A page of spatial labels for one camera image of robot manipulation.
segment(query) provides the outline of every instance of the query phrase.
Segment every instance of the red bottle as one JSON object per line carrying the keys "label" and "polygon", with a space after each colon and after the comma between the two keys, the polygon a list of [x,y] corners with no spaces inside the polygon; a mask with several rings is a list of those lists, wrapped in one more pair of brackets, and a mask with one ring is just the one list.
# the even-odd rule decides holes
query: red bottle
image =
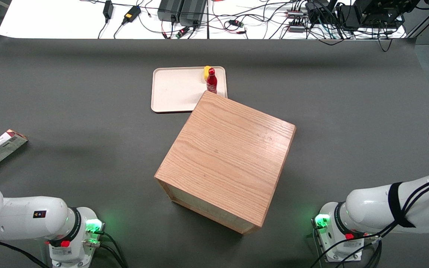
{"label": "red bottle", "polygon": [[208,78],[206,80],[206,89],[209,92],[217,94],[218,91],[216,90],[216,86],[218,86],[218,80],[215,76],[215,70],[214,68],[210,68],[210,70],[208,71]]}

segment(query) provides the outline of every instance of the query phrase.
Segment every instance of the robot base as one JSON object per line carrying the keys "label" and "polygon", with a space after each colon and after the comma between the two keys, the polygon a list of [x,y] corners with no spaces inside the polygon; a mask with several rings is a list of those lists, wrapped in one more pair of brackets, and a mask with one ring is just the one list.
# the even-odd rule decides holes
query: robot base
{"label": "robot base", "polygon": [[92,262],[95,248],[84,245],[84,241],[100,241],[100,235],[89,233],[86,230],[87,220],[97,219],[95,212],[88,207],[78,207],[80,213],[80,229],[70,247],[57,248],[49,245],[49,253],[53,267],[60,268],[88,268]]}
{"label": "robot base", "polygon": [[[329,202],[320,209],[320,215],[324,215],[327,219],[325,221],[327,225],[322,229],[317,229],[322,251],[329,249],[337,242],[345,240],[345,235],[340,232],[334,219],[337,204],[338,202]],[[339,244],[325,254],[327,262],[340,262],[362,246],[364,246],[364,239],[356,239]],[[359,251],[346,261],[360,261],[361,257],[362,251]]]}

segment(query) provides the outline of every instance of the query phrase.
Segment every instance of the plastic tray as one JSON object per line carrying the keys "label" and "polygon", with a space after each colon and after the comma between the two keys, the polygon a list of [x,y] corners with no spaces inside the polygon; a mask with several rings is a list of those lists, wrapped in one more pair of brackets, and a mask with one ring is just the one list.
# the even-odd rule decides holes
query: plastic tray
{"label": "plastic tray", "polygon": [[[212,66],[218,79],[218,95],[228,98],[226,71]],[[152,110],[154,112],[189,112],[206,91],[202,67],[158,68],[153,71]]]}

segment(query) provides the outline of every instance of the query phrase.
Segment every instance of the wooden box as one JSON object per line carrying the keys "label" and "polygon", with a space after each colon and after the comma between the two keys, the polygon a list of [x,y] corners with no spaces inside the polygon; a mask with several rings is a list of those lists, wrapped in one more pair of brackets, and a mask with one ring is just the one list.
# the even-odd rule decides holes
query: wooden box
{"label": "wooden box", "polygon": [[260,229],[296,126],[205,92],[155,174],[170,199],[241,234]]}

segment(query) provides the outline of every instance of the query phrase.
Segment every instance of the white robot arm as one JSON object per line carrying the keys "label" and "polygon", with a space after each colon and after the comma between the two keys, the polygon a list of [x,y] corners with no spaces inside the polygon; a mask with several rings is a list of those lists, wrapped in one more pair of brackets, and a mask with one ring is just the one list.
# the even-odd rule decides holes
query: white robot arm
{"label": "white robot arm", "polygon": [[410,195],[429,183],[429,176],[405,183],[353,190],[345,202],[329,202],[313,220],[327,261],[360,261],[363,236],[376,234],[392,222],[395,233],[429,233],[429,191],[426,191],[405,215],[401,212]]}
{"label": "white robot arm", "polygon": [[72,208],[60,198],[3,198],[0,192],[0,240],[44,238],[53,265],[88,267],[102,222],[87,207]]}

